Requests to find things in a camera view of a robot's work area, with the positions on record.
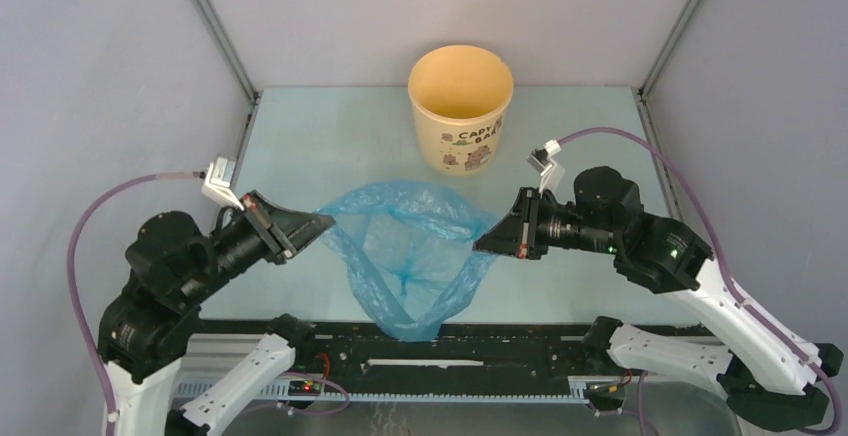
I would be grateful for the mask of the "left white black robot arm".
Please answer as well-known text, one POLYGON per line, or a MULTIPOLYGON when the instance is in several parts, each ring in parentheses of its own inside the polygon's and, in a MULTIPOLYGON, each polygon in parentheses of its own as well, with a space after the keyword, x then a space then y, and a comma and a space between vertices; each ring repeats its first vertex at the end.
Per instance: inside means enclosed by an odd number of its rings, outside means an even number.
POLYGON ((312 326, 283 314, 210 389, 171 406, 189 341, 204 327, 203 304, 258 263, 287 263, 334 224, 329 215, 286 209, 256 191, 222 208, 208 234, 182 211, 146 221, 125 252, 128 282, 99 323, 97 352, 117 409, 113 434, 220 435, 273 379, 311 368, 312 326))

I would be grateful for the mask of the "blue plastic trash bag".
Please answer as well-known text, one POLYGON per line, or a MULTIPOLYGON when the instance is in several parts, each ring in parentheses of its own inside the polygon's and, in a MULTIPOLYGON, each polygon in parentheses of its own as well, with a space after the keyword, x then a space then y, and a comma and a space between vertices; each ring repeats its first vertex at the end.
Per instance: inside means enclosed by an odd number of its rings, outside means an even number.
POLYGON ((321 240, 344 263, 354 298, 400 341, 435 338, 471 305, 496 260, 473 248, 495 216, 444 185, 372 183, 317 211, 335 221, 321 240))

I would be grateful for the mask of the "yellow cartoon trash bin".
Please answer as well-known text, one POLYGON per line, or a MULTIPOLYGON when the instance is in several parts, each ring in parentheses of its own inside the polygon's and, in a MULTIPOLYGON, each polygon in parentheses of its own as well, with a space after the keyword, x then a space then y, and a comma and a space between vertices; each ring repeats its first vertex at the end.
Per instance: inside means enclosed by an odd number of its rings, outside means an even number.
POLYGON ((472 45, 449 45, 421 57, 407 83, 422 157, 453 176, 492 162, 514 93, 501 57, 472 45))

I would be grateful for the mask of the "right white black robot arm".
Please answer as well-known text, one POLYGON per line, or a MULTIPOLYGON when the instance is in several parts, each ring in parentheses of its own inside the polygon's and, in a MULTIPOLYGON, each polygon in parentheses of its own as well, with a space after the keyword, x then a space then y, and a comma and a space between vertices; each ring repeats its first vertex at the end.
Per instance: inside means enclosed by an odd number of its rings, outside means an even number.
POLYGON ((610 255, 617 273, 687 310, 713 345, 653 334, 598 317, 583 340, 585 367, 639 369, 721 398, 743 420, 771 432, 819 426, 836 409, 819 387, 838 373, 842 352, 794 335, 744 290, 722 277, 711 247, 684 223, 644 210, 638 186, 609 167, 581 172, 575 198, 523 187, 508 214, 474 249, 537 260, 551 248, 610 255))

